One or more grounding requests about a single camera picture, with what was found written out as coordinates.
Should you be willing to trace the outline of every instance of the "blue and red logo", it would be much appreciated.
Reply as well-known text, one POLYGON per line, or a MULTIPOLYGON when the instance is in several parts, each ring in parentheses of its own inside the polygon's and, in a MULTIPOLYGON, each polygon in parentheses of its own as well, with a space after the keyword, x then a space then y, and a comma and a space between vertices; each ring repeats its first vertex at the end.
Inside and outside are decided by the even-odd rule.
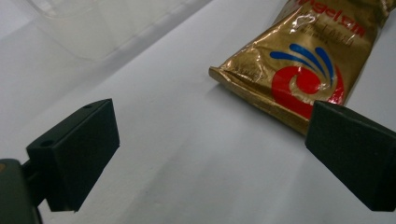
POLYGON ((336 65, 332 64, 327 52, 323 48, 315 48, 315 52, 311 52, 297 44, 291 44, 290 50, 298 56, 281 51, 270 53, 273 59, 301 64, 301 66, 284 67, 275 73, 272 81, 272 94, 275 101, 307 119, 311 117, 312 104, 314 103, 310 99, 318 98, 315 95, 319 91, 323 91, 326 86, 330 86, 328 89, 332 89, 326 100, 339 105, 343 103, 344 83, 341 72, 336 65), (292 91, 291 82, 293 80, 303 96, 296 97, 292 91))

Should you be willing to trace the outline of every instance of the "gold packet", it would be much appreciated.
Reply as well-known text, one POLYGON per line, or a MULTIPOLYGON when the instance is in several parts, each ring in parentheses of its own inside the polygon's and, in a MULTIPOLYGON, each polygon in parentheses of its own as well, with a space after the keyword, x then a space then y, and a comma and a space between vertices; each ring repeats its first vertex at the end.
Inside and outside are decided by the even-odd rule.
POLYGON ((396 0, 289 0, 274 25, 209 75, 306 134, 316 100, 342 105, 396 0))

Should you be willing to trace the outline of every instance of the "transparent plastic bin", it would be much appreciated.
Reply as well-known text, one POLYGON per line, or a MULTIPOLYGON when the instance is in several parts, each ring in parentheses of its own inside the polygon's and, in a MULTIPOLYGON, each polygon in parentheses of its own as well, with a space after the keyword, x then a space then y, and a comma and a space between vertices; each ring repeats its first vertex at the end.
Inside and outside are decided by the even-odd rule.
POLYGON ((75 55, 101 59, 188 0, 22 0, 75 55))

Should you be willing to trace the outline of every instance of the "white table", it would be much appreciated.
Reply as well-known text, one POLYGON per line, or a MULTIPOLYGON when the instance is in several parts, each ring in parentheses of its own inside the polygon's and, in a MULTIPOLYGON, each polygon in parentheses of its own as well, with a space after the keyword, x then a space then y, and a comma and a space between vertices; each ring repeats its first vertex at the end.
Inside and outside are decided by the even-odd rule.
MULTIPOLYGON (((373 213, 304 138, 207 74, 268 27, 284 1, 214 0, 140 54, 74 57, 0 5, 0 158, 88 103, 112 98, 121 146, 80 211, 48 224, 396 223, 373 213)), ((396 13, 346 104, 396 130, 396 13)))

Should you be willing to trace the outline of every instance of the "snack package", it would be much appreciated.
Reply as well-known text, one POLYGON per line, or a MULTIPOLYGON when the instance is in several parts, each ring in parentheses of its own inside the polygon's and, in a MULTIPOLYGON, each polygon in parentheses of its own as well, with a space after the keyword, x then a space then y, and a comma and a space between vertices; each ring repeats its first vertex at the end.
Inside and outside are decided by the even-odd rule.
POLYGON ((306 134, 316 100, 342 105, 396 0, 289 0, 274 25, 209 75, 306 134))

